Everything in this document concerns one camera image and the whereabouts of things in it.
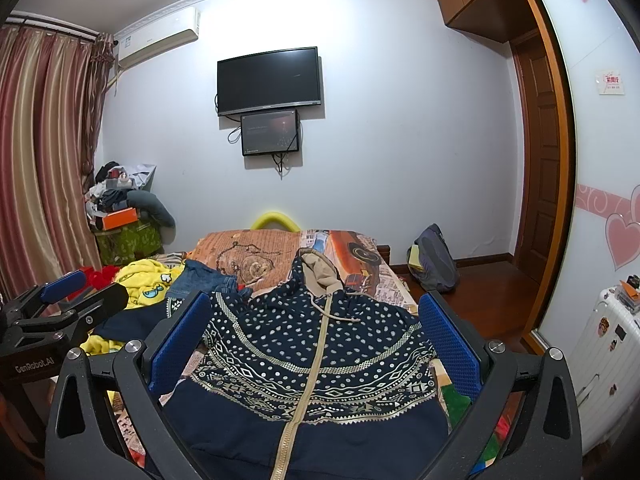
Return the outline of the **navy patterned hooded sweater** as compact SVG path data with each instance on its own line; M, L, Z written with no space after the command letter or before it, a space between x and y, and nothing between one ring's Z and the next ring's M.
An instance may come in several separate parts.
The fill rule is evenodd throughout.
M261 295L213 292L203 359L162 405L213 479L414 479L449 432L436 352L402 307L299 250Z

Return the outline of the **clutter pile of clothes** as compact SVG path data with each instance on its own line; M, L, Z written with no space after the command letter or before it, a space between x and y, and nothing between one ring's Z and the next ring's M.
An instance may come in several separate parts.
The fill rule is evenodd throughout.
M156 166L122 166L108 162L96 174L96 183L85 192L85 212L90 224L112 212L128 208L131 191L149 191Z

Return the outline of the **red garment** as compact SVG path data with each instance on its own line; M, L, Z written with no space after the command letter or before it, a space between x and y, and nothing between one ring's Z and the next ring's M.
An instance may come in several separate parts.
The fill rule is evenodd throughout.
M83 266L80 270L85 275L85 285L78 292L83 292L85 289L101 290L112 284L120 267L102 266L101 269L96 270L92 266Z

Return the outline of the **yellow cartoon garment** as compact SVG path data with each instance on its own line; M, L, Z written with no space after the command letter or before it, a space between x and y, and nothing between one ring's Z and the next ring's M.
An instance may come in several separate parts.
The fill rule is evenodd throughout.
M156 259L141 259L121 268L113 278L113 283L122 285L128 294L127 307L124 310L145 310L152 304L162 301L170 285L179 277L184 269L184 263L169 263L168 266ZM125 339L106 338L94 330L80 348L89 356L97 356L116 352L125 344Z

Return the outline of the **printed orange bedspread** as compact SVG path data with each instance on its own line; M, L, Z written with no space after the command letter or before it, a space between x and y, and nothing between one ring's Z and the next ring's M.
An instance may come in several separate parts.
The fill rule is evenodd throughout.
M416 304L364 235L226 231L205 264L123 266L125 310L98 328L115 351L200 290L212 314L160 399L215 479L413 479L470 406Z

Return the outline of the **orange box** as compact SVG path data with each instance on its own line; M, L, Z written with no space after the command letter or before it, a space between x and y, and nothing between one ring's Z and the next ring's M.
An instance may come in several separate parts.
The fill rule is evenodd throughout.
M136 208L125 208L107 214L101 220L101 230L109 231L121 228L127 224L137 222L139 219Z

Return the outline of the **white sliding wardrobe door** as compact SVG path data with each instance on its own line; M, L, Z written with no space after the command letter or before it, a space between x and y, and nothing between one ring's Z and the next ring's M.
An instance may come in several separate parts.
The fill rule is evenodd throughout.
M639 271L639 51L608 0L541 2L570 86L576 185L538 333L570 353L600 291Z

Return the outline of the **striped red curtain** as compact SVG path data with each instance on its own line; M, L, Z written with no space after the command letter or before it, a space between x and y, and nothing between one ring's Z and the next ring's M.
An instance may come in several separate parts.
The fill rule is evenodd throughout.
M1 290L100 264L85 212L114 39L1 29Z

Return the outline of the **grey backpack on floor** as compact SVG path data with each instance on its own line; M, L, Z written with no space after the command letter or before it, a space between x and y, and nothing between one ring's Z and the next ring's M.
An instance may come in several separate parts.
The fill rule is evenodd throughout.
M407 257L409 272L423 289L441 294L456 290L460 274L436 223L418 236L408 249Z

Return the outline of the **white air conditioner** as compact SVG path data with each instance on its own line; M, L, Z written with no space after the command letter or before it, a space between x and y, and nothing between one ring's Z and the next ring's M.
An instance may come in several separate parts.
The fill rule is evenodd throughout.
M200 11L194 6L159 18L118 40L118 67L129 70L157 55L198 40Z

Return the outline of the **wooden door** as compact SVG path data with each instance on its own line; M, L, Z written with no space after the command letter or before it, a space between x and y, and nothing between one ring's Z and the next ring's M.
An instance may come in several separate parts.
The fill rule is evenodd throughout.
M540 32L528 32L511 47L522 102L525 157L516 265L541 283L560 218L562 87L555 81Z

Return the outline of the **small wall monitor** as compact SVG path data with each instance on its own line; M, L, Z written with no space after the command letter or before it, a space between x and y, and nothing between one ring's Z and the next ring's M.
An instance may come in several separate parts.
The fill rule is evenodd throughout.
M296 110L273 110L241 117L244 156L275 155L299 150L299 119Z

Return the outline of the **black wall television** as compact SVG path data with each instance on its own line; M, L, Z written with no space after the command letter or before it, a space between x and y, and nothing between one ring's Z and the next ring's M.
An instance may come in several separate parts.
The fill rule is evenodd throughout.
M217 62L219 115L321 103L317 47L260 52Z

